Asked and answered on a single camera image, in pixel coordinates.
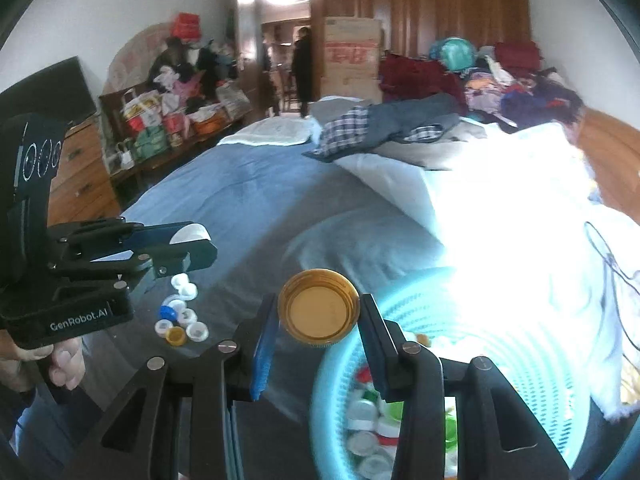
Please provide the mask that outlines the left human hand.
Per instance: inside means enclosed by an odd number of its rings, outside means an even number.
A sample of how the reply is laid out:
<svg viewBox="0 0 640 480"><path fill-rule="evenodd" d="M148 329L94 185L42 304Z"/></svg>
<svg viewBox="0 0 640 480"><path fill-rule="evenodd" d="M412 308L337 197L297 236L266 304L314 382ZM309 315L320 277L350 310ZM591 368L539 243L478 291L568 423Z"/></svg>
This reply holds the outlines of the left human hand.
<svg viewBox="0 0 640 480"><path fill-rule="evenodd" d="M74 390L85 376L86 364L80 338L25 350L6 331L1 331L1 383L16 392L32 390L35 379L29 363L46 362L47 376L52 385Z"/></svg>

